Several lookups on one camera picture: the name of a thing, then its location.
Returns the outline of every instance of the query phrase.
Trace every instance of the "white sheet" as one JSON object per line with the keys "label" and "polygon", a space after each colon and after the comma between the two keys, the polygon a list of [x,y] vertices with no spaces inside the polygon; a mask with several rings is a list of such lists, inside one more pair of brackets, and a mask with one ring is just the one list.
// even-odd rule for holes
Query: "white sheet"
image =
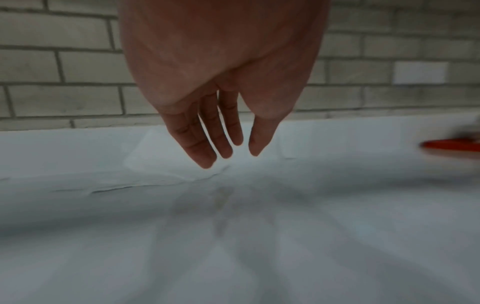
{"label": "white sheet", "polygon": [[286,123],[210,171],[161,127],[2,134],[0,303],[478,303],[479,164],[416,147],[472,120]]}

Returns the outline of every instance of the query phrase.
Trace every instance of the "brick wall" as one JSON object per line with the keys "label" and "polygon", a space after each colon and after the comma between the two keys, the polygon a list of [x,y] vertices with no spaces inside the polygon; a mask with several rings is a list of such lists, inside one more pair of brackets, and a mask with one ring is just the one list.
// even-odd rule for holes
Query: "brick wall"
{"label": "brick wall", "polygon": [[[124,62],[115,2],[0,0],[0,130],[160,122]],[[293,118],[452,111],[480,112],[480,0],[333,0]]]}

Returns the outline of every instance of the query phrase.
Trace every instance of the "finger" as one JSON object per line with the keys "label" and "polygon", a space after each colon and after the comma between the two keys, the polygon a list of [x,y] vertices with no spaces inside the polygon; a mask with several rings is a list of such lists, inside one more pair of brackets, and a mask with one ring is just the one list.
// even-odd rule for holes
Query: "finger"
{"label": "finger", "polygon": [[191,108],[177,115],[160,114],[168,132],[185,150],[187,155],[200,167],[208,169],[217,160],[217,155],[203,131],[198,115],[193,116]]}
{"label": "finger", "polygon": [[272,141],[275,131],[282,119],[264,119],[255,116],[250,134],[248,148],[253,156],[259,156],[264,148]]}
{"label": "finger", "polygon": [[224,128],[220,120],[219,103],[217,93],[207,95],[200,101],[200,117],[205,123],[206,130],[216,149],[223,158],[229,158],[234,151],[225,136]]}
{"label": "finger", "polygon": [[238,97],[238,92],[220,91],[218,99],[218,106],[225,121],[226,131],[230,136],[231,142],[237,146],[244,142],[237,104]]}

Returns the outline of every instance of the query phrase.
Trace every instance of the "palm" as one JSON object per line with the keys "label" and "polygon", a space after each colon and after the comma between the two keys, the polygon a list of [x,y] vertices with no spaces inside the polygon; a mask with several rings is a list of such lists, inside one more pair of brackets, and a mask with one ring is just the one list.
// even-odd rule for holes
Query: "palm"
{"label": "palm", "polygon": [[122,41],[132,74],[168,131],[202,168],[243,142],[239,92],[255,114],[253,155],[293,109],[320,47],[329,1],[124,0]]}

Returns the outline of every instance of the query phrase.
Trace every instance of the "hand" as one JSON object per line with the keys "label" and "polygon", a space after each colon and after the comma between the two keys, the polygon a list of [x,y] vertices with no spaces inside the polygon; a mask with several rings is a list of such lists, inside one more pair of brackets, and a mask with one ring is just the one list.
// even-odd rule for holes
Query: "hand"
{"label": "hand", "polygon": [[255,114],[252,155],[270,143],[310,76],[329,0],[123,0],[123,50],[138,87],[202,168],[243,142],[239,93]]}

